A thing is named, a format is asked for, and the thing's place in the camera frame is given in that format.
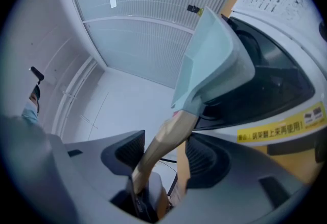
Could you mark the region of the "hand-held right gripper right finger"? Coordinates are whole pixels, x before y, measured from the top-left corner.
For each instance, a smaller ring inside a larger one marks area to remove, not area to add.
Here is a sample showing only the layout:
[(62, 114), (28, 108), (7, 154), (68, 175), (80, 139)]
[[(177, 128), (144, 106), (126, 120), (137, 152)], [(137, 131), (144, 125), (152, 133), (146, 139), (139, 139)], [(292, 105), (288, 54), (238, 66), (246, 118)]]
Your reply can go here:
[(190, 218), (282, 218), (306, 194), (302, 181), (250, 147), (194, 133), (185, 152)]

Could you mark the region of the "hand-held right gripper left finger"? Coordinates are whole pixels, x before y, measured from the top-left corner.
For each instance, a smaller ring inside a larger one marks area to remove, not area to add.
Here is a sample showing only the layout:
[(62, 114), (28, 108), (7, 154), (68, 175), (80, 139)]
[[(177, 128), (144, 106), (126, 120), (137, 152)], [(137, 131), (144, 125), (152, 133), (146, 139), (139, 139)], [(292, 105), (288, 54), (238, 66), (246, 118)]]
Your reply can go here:
[(130, 131), (102, 139), (65, 144), (79, 173), (98, 192), (119, 192), (145, 150), (145, 131)]

